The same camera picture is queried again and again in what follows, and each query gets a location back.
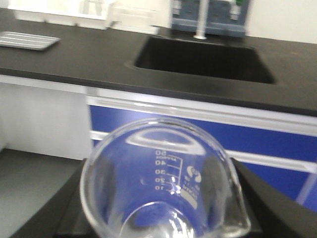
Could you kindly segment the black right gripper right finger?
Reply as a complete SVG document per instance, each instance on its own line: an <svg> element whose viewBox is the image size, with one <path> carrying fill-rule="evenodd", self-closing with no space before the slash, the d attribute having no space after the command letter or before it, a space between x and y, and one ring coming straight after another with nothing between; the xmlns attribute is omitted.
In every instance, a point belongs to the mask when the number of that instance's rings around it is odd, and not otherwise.
<svg viewBox="0 0 317 238"><path fill-rule="evenodd" d="M251 230L246 238L315 238L317 214L270 186L231 159L242 187Z"/></svg>

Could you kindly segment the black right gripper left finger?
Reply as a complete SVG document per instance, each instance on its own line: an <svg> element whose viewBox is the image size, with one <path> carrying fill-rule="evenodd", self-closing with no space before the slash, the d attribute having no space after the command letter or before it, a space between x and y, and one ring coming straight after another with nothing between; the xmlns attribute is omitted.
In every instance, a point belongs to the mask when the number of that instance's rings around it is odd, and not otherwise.
<svg viewBox="0 0 317 238"><path fill-rule="evenodd" d="M21 228L13 238L92 238L79 196L79 180L84 162L80 162L56 194Z"/></svg>

